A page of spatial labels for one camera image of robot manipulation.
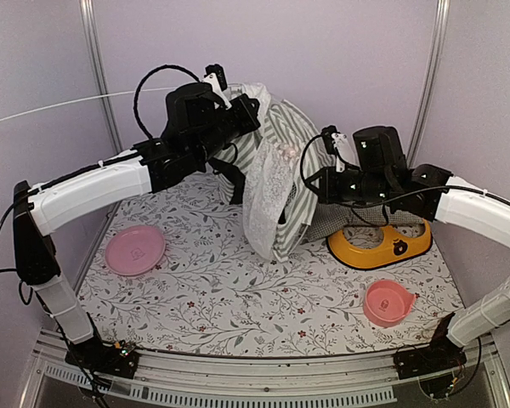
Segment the fabric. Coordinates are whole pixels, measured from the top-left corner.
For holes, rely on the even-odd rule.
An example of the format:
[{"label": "fabric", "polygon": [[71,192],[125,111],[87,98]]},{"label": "fabric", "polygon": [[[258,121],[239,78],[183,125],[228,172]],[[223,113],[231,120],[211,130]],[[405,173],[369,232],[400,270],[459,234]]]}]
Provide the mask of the fabric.
[{"label": "fabric", "polygon": [[[289,253],[301,241],[312,221],[317,197],[306,188],[300,177],[300,156],[305,145],[319,132],[315,125],[291,102],[282,100],[269,109],[269,126],[265,129],[266,138],[277,145],[293,148],[297,152],[297,165],[294,167],[293,188],[284,209],[286,222],[277,225],[273,254],[280,262],[288,259]],[[304,174],[313,174],[324,166],[331,165],[332,158],[326,154],[325,146],[313,143],[306,152]]]},{"label": "fabric", "polygon": [[[139,277],[116,275],[105,264],[106,245],[140,224],[163,232],[165,255]],[[252,250],[241,225],[241,207],[219,203],[211,174],[123,201],[79,292],[103,339],[192,354],[356,354],[425,343],[439,318],[462,306],[436,244],[371,271],[343,266],[323,240],[298,246],[278,264]],[[359,247],[376,238],[373,228],[346,233]],[[363,314],[366,288],[381,279],[419,295],[406,319],[388,329]]]},{"label": "fabric", "polygon": [[[355,212],[365,221],[355,216],[350,208],[338,204],[318,204],[315,209],[314,220],[306,231],[306,241],[312,242],[325,238],[346,226],[366,227],[369,224],[384,226],[387,221],[382,213],[382,206],[373,208],[360,208]],[[423,218],[409,212],[397,211],[392,214],[388,210],[389,223],[392,225],[423,224]]]},{"label": "fabric", "polygon": [[274,259],[276,228],[292,188],[295,150],[281,148],[263,139],[246,177],[243,198],[244,234],[263,258]]}]

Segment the black cable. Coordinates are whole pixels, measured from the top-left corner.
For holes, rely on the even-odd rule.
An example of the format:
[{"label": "black cable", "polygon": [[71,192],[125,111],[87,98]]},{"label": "black cable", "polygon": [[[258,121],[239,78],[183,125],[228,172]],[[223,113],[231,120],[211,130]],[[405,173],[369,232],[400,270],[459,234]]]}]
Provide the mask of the black cable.
[{"label": "black cable", "polygon": [[[230,165],[233,165],[236,163],[236,159],[238,159],[238,146],[236,146],[236,144],[234,143],[229,143],[227,144],[224,149],[228,149],[230,146],[234,147],[235,148],[235,155],[234,157],[232,158],[232,161],[230,163],[227,163],[227,164],[230,164]],[[217,170],[213,170],[213,174],[214,175],[219,175],[219,174],[222,174],[221,172],[217,171]]]},{"label": "black cable", "polygon": [[70,352],[70,355],[76,362],[77,367],[82,371],[85,378],[87,378],[87,381],[88,381],[89,385],[91,386],[91,389],[93,390],[94,402],[96,402],[96,404],[100,408],[110,408],[110,406],[107,404],[107,402],[105,402],[104,395],[98,389],[96,382],[94,381],[94,379],[92,377],[90,377],[88,375],[87,371],[82,367],[82,364],[77,359],[76,354],[71,349],[70,341],[68,340],[68,338],[66,338],[66,333],[65,333],[64,329],[62,328],[62,326],[59,324],[59,322],[57,320],[56,320],[56,322],[57,322],[57,327],[59,328],[59,332],[62,336],[62,339],[64,340],[64,342],[66,344],[66,348],[68,349],[68,351]]},{"label": "black cable", "polygon": [[23,282],[22,280],[19,281],[19,297],[20,297],[20,301],[25,306],[28,306],[29,304],[31,304],[32,295],[34,294],[34,289],[30,288],[31,291],[28,294],[28,299],[25,299],[25,295],[23,295],[23,283],[25,283],[25,282]]},{"label": "black cable", "polygon": [[482,361],[482,340],[478,337],[478,361],[476,361],[476,366],[474,367],[473,375],[470,376],[468,381],[465,382],[465,385],[463,385],[457,391],[451,391],[450,396],[462,393],[470,385],[470,383],[473,381],[473,379],[476,377],[476,374],[478,373],[479,364],[481,361]]},{"label": "black cable", "polygon": [[[314,136],[306,144],[306,146],[304,147],[304,150],[303,150],[303,154],[300,157],[300,178],[303,181],[303,183],[306,186],[306,188],[308,190],[312,191],[318,197],[319,197],[319,191],[313,185],[308,183],[308,181],[304,177],[303,164],[304,164],[304,157],[306,156],[306,151],[308,150],[309,146],[315,140],[317,140],[320,137],[321,137],[320,134],[318,134],[317,136]],[[330,202],[332,204],[340,204],[343,207],[348,207],[348,208],[373,208],[373,207],[378,207],[378,206],[385,206],[385,205],[390,204],[392,202],[395,202],[395,201],[398,201],[398,200],[402,200],[403,198],[410,197],[410,196],[415,196],[415,195],[417,195],[419,193],[426,193],[428,191],[444,191],[444,192],[448,192],[449,190],[468,191],[470,193],[478,194],[480,196],[487,196],[487,197],[489,197],[489,198],[491,198],[493,200],[499,201],[500,203],[510,207],[510,201],[507,200],[506,198],[502,198],[502,197],[500,197],[498,195],[495,195],[495,194],[492,194],[492,193],[489,193],[489,192],[486,192],[486,191],[482,191],[482,190],[479,190],[479,189],[473,189],[471,187],[464,187],[462,185],[437,185],[437,186],[434,186],[434,187],[427,187],[427,188],[424,188],[424,189],[419,189],[419,190],[411,191],[409,193],[404,193],[404,194],[401,194],[401,195],[397,195],[396,197],[389,198],[387,200],[373,202],[371,204],[346,204],[346,203],[344,203],[342,201],[339,201],[339,200],[328,200],[328,199],[326,199],[326,197],[322,197],[322,198],[326,199],[328,202]]]},{"label": "black cable", "polygon": [[145,127],[145,125],[142,123],[142,120],[139,117],[139,113],[138,113],[139,93],[141,92],[142,87],[144,86],[145,82],[148,79],[150,79],[150,77],[155,75],[157,72],[163,71],[163,70],[176,70],[176,71],[180,71],[180,72],[183,72],[184,74],[189,75],[191,78],[193,78],[197,82],[201,81],[198,78],[198,76],[196,76],[191,71],[189,71],[188,69],[184,68],[183,66],[179,66],[179,65],[161,65],[161,66],[157,66],[156,68],[152,69],[147,74],[145,74],[145,76],[142,78],[142,80],[139,82],[138,86],[136,87],[136,91],[134,92],[134,107],[133,107],[133,110],[134,110],[134,118],[136,119],[136,123],[138,123],[138,126],[142,130],[144,135],[147,136],[147,139],[153,139],[153,135],[150,133],[149,130],[147,130],[147,127]]},{"label": "black cable", "polygon": [[[102,161],[102,166],[100,166],[99,164],[91,164],[90,166],[82,167],[82,168],[76,170],[75,172],[68,173],[68,174],[66,174],[64,176],[56,178],[55,180],[51,180],[51,181],[47,182],[46,184],[43,184],[38,189],[34,189],[34,190],[29,191],[28,193],[26,193],[25,195],[23,195],[22,197],[20,197],[16,201],[14,201],[8,207],[8,209],[5,211],[5,213],[3,214],[2,218],[0,219],[0,232],[2,231],[3,223],[6,221],[6,218],[8,217],[9,213],[11,213],[27,197],[35,196],[36,194],[38,194],[42,190],[49,189],[49,188],[51,188],[51,187],[53,187],[53,186],[55,186],[55,185],[57,185],[59,183],[65,182],[66,180],[73,179],[74,177],[77,177],[80,174],[89,172],[91,170],[95,170],[97,168],[101,168],[101,167],[105,167],[105,166],[110,166],[112,164],[117,164],[119,162],[125,162],[127,160],[133,159],[133,158],[138,157],[138,156],[140,156],[140,154],[138,152],[134,152],[134,153],[131,153],[129,155],[114,157],[114,158],[112,158],[110,160]],[[0,274],[1,273],[5,273],[5,272],[17,272],[17,269],[16,268],[4,268],[4,269],[0,269]],[[22,296],[22,294],[20,295],[20,297],[21,297],[21,301],[24,303],[25,299]]]},{"label": "black cable", "polygon": [[102,161],[102,166],[100,166],[99,164],[91,164],[89,166],[79,168],[75,172],[65,174],[64,176],[60,176],[59,178],[56,178],[55,180],[51,180],[51,181],[47,182],[46,184],[43,184],[42,187],[40,187],[39,190],[49,189],[51,187],[54,187],[58,183],[63,183],[65,181],[73,179],[74,177],[77,177],[77,176],[79,176],[81,174],[84,174],[84,173],[87,173],[87,172],[90,172],[92,170],[96,170],[98,168],[102,168],[102,167],[105,167],[105,166],[110,166],[112,164],[117,164],[117,163],[120,163],[120,162],[125,162],[127,160],[133,159],[133,158],[138,157],[138,156],[140,156],[140,154],[138,152],[134,152],[134,153],[131,153],[129,155],[114,157],[114,158],[112,158],[110,160]]},{"label": "black cable", "polygon": [[[9,213],[11,213],[23,200],[25,200],[28,196],[33,196],[35,193],[27,193],[23,195],[22,197],[15,200],[5,211],[2,218],[0,218],[0,231],[2,230],[3,223],[6,221],[6,218],[8,217]],[[0,269],[0,274],[5,272],[17,272],[16,268],[2,268]]]},{"label": "black cable", "polygon": [[388,215],[388,209],[385,206],[382,206],[382,215],[383,215],[383,218],[385,219],[384,226],[388,226],[389,225],[389,215]]}]

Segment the floral mat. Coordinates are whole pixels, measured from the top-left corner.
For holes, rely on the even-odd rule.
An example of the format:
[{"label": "floral mat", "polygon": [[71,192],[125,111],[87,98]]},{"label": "floral mat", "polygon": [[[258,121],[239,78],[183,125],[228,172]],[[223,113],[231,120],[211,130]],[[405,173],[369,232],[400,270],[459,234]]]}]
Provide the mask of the floral mat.
[{"label": "floral mat", "polygon": [[[285,263],[266,261],[242,234],[241,207],[219,202],[217,187],[197,174],[121,204],[79,293],[104,339],[194,354],[353,354],[425,343],[437,319],[462,306],[436,244],[372,271],[343,266],[324,241],[302,244]],[[137,224],[160,228],[167,248],[151,272],[129,279],[105,266],[105,247]],[[347,232],[358,246],[377,240],[372,228]],[[362,309],[366,288],[380,279],[417,296],[411,314],[388,329]]]}]

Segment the white wall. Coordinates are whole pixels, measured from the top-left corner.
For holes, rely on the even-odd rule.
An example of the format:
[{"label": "white wall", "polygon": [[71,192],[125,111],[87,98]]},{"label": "white wall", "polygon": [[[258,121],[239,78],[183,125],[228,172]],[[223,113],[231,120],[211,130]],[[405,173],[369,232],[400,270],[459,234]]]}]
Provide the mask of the white wall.
[{"label": "white wall", "polygon": [[[510,1],[451,2],[421,162],[510,199]],[[447,225],[434,234],[466,304],[510,274],[506,248]],[[495,338],[510,380],[510,324]]]},{"label": "white wall", "polygon": [[[0,117],[96,94],[78,2],[0,1]],[[14,185],[54,179],[112,154],[98,102],[0,124],[0,217]],[[73,281],[103,219],[97,212],[55,236],[63,271]],[[0,267],[14,266],[11,218],[0,240]],[[14,406],[39,327],[37,301],[24,307],[16,275],[0,275],[0,408]]]},{"label": "white wall", "polygon": [[[134,89],[145,73],[180,64],[202,75],[221,64],[229,82],[263,82],[303,109],[318,128],[352,133],[393,123],[405,146],[422,93],[436,0],[221,0],[94,2],[111,92]],[[190,81],[163,72],[147,88]],[[166,123],[164,93],[144,94],[153,134]],[[113,101],[125,147],[145,136],[132,98]]]}]

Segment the pink pet bowl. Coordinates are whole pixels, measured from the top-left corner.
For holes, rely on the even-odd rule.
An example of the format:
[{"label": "pink pet bowl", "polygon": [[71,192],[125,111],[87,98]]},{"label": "pink pet bowl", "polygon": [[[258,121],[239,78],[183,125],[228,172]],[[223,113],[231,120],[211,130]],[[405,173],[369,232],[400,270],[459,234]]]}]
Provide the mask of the pink pet bowl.
[{"label": "pink pet bowl", "polygon": [[118,275],[136,276],[152,270],[164,255],[162,232],[148,225],[124,229],[105,249],[105,262]]},{"label": "pink pet bowl", "polygon": [[378,280],[368,286],[363,311],[376,326],[398,325],[410,312],[416,295],[392,280]]}]

